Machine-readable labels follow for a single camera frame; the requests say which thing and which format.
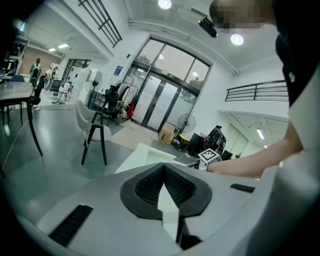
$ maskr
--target white table top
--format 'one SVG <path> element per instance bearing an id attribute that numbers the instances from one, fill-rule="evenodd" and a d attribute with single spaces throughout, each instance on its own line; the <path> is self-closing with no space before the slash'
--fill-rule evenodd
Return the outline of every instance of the white table top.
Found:
<path id="1" fill-rule="evenodd" d="M 151 146 L 139 143 L 136 150 L 133 151 L 132 154 L 121 164 L 115 173 L 117 174 L 133 168 L 156 163 L 172 163 L 185 166 L 183 163 L 174 161 L 175 158 L 175 155 L 168 154 Z"/>
<path id="2" fill-rule="evenodd" d="M 0 84 L 0 101 L 28 98 L 33 91 L 30 82 L 5 82 Z"/>
<path id="3" fill-rule="evenodd" d="M 11 79 L 12 77 L 13 77 L 12 75 L 3 74 L 3 75 L 0 75 L 0 80 L 2 79 L 8 80 L 8 79 Z"/>

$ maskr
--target sliding glass door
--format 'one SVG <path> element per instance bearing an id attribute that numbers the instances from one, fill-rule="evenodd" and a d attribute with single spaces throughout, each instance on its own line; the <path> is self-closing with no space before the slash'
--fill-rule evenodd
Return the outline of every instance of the sliding glass door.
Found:
<path id="1" fill-rule="evenodd" d="M 151 72 L 136 104 L 133 121 L 158 132 L 167 120 L 180 90 L 181 86 Z"/>

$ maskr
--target balcony railing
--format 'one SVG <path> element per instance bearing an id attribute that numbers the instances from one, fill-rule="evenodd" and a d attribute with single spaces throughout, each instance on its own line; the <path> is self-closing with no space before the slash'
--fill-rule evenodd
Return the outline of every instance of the balcony railing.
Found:
<path id="1" fill-rule="evenodd" d="M 101 0 L 79 0 L 79 2 L 79 6 L 85 8 L 98 25 L 98 30 L 106 35 L 114 48 L 122 37 Z"/>
<path id="2" fill-rule="evenodd" d="M 226 102 L 289 101 L 285 80 L 260 82 L 227 89 Z"/>

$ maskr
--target standing fan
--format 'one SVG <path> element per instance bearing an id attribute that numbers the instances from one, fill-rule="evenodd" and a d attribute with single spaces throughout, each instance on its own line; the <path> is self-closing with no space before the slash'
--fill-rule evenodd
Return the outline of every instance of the standing fan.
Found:
<path id="1" fill-rule="evenodd" d="M 91 72 L 86 78 L 84 86 L 86 91 L 90 94 L 90 98 L 87 106 L 88 108 L 90 106 L 92 96 L 94 95 L 95 92 L 97 92 L 100 89 L 101 84 L 102 84 L 102 75 L 97 71 Z"/>
<path id="2" fill-rule="evenodd" d="M 177 137 L 177 135 L 181 133 L 190 133 L 194 130 L 196 127 L 196 119 L 191 114 L 183 114 L 178 119 L 178 131 L 175 134 L 174 137 Z"/>

